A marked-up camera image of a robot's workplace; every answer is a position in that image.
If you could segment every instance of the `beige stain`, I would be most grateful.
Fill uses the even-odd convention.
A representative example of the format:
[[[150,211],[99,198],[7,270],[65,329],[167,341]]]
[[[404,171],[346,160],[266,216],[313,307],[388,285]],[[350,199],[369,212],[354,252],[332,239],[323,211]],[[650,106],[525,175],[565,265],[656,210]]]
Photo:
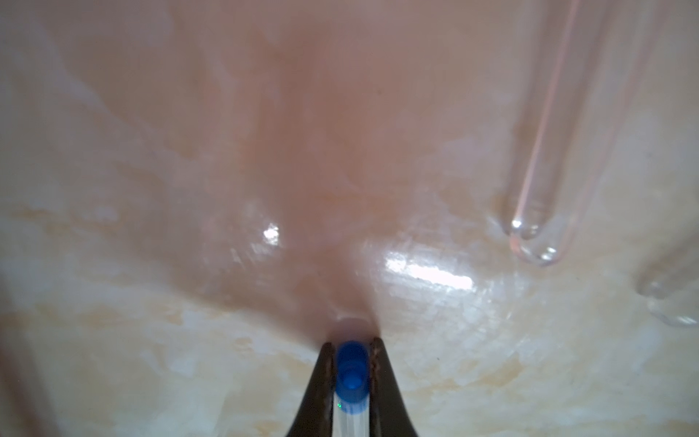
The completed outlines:
[[[495,371],[486,372],[469,385],[501,388],[517,378],[524,369],[524,365],[519,361],[519,354],[514,353]]]

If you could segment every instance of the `blue plastic cap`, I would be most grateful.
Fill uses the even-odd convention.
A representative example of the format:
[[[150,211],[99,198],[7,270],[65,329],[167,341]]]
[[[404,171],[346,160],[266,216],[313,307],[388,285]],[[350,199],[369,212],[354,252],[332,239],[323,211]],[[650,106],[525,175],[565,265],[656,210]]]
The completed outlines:
[[[337,365],[335,393],[343,403],[365,403],[369,395],[369,353],[366,347],[358,341],[341,344]]]

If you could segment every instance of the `test tube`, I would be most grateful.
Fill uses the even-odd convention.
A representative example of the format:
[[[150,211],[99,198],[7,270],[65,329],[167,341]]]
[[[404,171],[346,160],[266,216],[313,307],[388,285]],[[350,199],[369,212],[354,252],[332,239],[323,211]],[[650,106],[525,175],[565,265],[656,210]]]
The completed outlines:
[[[570,0],[508,231],[523,260],[567,252],[605,168],[670,2]]]
[[[347,341],[337,352],[333,435],[369,437],[369,352]]]
[[[699,327],[699,229],[644,272],[638,294],[666,324]]]

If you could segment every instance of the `wet surface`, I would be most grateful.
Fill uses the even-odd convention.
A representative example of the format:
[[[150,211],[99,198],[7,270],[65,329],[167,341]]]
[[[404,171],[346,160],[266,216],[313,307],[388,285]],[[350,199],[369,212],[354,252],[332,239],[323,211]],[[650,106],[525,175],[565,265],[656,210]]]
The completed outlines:
[[[540,269],[502,211],[549,6],[0,7],[2,353],[35,374],[0,431],[282,435],[320,345],[380,334],[424,436],[696,435],[699,338],[635,285],[699,216],[699,8]]]

